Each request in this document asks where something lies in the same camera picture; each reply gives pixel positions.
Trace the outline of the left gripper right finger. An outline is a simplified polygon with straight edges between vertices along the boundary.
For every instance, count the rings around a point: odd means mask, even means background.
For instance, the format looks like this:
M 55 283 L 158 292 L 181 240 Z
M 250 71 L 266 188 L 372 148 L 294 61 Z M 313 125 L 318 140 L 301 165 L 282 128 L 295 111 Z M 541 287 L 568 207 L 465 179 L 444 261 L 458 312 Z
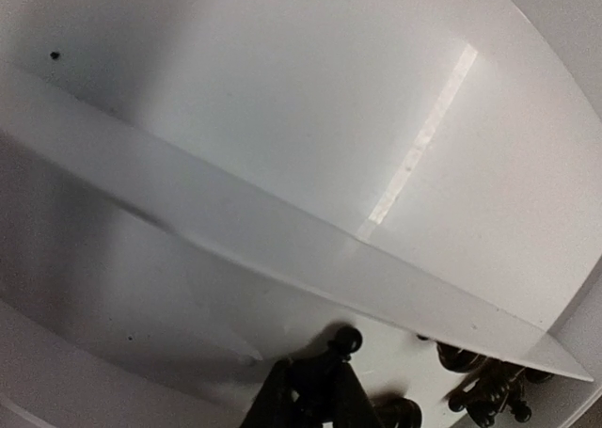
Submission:
M 334 428 L 382 427 L 349 362 L 342 362 L 334 371 L 332 379 L 330 401 Z

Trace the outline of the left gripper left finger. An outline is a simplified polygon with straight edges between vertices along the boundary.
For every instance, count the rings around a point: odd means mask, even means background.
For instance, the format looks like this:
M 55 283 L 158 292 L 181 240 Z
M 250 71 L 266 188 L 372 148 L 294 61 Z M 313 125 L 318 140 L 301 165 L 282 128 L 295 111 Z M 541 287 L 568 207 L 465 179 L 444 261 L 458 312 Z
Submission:
M 281 359 L 274 364 L 248 409 L 241 428 L 301 426 L 301 413 L 296 403 L 299 392 L 293 381 L 292 365 L 290 359 Z

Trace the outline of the black chess piece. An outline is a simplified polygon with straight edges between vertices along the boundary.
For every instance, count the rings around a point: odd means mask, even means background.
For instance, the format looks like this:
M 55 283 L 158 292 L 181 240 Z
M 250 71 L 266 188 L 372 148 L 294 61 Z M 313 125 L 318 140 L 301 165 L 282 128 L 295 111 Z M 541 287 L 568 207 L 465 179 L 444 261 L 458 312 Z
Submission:
M 363 337 L 350 325 L 339 328 L 326 344 L 326 349 L 315 356 L 293 361 L 288 379 L 296 401 L 304 406 L 323 405 L 334 392 L 336 378 L 343 364 L 362 346 Z

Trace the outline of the white plastic tray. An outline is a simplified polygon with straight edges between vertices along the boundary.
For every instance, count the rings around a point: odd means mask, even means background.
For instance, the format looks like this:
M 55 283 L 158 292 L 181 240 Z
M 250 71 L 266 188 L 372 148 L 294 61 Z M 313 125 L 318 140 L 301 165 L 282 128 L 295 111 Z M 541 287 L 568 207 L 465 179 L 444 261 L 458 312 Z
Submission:
M 569 0 L 1 0 L 1 421 L 236 427 L 340 325 L 467 427 L 437 347 L 601 399 L 601 104 Z

